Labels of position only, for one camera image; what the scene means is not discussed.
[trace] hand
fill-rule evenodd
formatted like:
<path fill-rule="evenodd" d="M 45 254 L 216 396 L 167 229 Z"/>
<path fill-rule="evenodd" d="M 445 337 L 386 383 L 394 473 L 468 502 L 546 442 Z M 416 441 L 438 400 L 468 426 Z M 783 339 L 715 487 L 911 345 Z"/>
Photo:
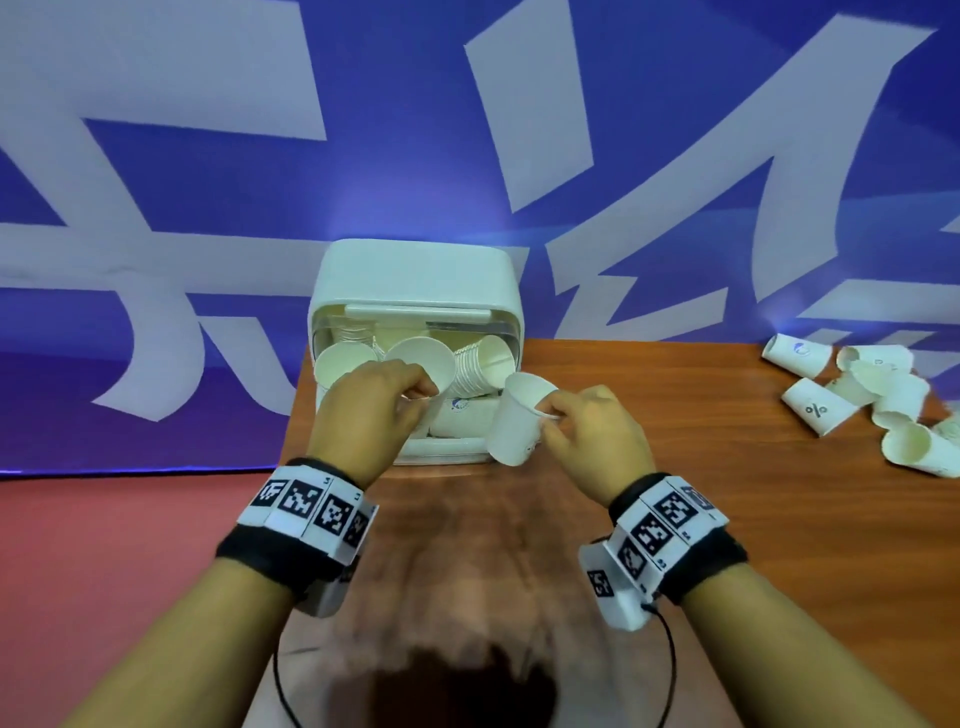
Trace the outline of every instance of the hand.
<path fill-rule="evenodd" d="M 306 454 L 339 468 L 367 490 L 423 418 L 428 404 L 422 398 L 437 394 L 419 364 L 367 362 L 337 379 L 324 395 Z"/>
<path fill-rule="evenodd" d="M 542 420 L 543 443 L 577 488 L 605 508 L 639 477 L 657 471 L 643 427 L 606 386 L 579 395 L 558 389 L 538 409 L 569 420 L 569 436 Z"/>

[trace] white plastic device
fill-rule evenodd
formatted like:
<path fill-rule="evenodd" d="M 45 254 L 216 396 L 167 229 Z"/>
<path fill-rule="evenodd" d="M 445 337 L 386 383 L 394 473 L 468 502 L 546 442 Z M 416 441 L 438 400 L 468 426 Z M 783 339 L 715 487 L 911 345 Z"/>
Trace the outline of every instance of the white plastic device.
<path fill-rule="evenodd" d="M 496 334 L 519 368 L 523 308 L 510 257 L 480 245 L 347 238 L 330 244 L 314 286 L 307 327 L 310 355 L 333 340 L 336 328 L 426 327 L 451 349 Z M 489 460 L 483 438 L 408 440 L 398 465 L 443 465 Z"/>

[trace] brown tabletop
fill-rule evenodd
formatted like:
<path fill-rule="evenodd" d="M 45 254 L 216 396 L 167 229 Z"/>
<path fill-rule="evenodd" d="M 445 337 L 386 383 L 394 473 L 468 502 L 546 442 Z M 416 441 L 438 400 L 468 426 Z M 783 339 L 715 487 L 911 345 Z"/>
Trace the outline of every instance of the brown tabletop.
<path fill-rule="evenodd" d="M 566 389 L 608 384 L 658 465 L 731 518 L 760 571 L 934 722 L 955 720 L 960 483 L 886 463 L 865 411 L 816 438 L 780 402 L 796 378 L 758 347 L 529 340 L 523 369 Z M 284 457 L 302 454 L 313 400 L 305 367 Z M 925 415 L 944 412 L 932 401 Z M 655 724 L 665 638 L 653 622 L 624 634 L 600 619 L 577 547 L 610 522 L 545 452 L 515 469 L 393 468 L 370 496 L 382 509 L 343 609 L 297 615 L 284 635 L 304 725 L 446 725 L 477 702 L 505 726 L 517 711 L 546 725 L 551 710 L 556 726 Z M 678 642 L 671 724 L 738 725 L 682 613 L 663 612 Z M 479 669 L 492 645 L 514 677 Z M 249 725 L 277 711 L 258 699 Z"/>

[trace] black cable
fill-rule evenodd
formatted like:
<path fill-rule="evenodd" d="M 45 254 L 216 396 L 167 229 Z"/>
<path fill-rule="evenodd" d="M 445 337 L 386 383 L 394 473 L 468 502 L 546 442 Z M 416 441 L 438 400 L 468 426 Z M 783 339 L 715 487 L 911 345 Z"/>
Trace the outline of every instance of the black cable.
<path fill-rule="evenodd" d="M 287 717 L 290 718 L 290 722 L 294 724 L 295 728 L 303 728 L 300 724 L 300 721 L 297 720 L 296 714 L 294 714 L 294 709 L 290 707 L 290 703 L 287 702 L 287 696 L 283 694 L 283 686 L 280 685 L 280 668 L 277 664 L 279 659 L 280 645 L 277 643 L 274 648 L 274 685 L 276 686 L 276 696 L 280 698 L 280 705 L 283 706 L 283 710 L 287 712 Z"/>
<path fill-rule="evenodd" d="M 663 728 L 666 725 L 666 720 L 670 715 L 670 709 L 673 707 L 673 693 L 677 689 L 677 647 L 673 644 L 673 635 L 670 633 L 670 625 L 666 623 L 666 619 L 663 618 L 663 615 L 660 613 L 660 610 L 652 604 L 644 604 L 643 609 L 646 612 L 649 612 L 652 615 L 656 615 L 657 619 L 660 620 L 660 624 L 663 625 L 663 631 L 666 632 L 666 640 L 670 644 L 670 688 L 666 692 L 666 705 L 663 706 L 663 713 L 660 716 L 660 721 L 657 723 L 657 728 Z"/>

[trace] forearm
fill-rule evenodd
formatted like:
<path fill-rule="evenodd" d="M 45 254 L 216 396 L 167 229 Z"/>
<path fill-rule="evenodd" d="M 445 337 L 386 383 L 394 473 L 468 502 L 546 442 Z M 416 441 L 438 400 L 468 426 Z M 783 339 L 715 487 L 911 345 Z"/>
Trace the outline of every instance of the forearm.
<path fill-rule="evenodd" d="M 927 725 L 843 645 L 746 564 L 703 582 L 681 606 L 747 725 Z"/>
<path fill-rule="evenodd" d="M 217 559 L 63 728 L 231 728 L 250 707 L 293 593 Z"/>

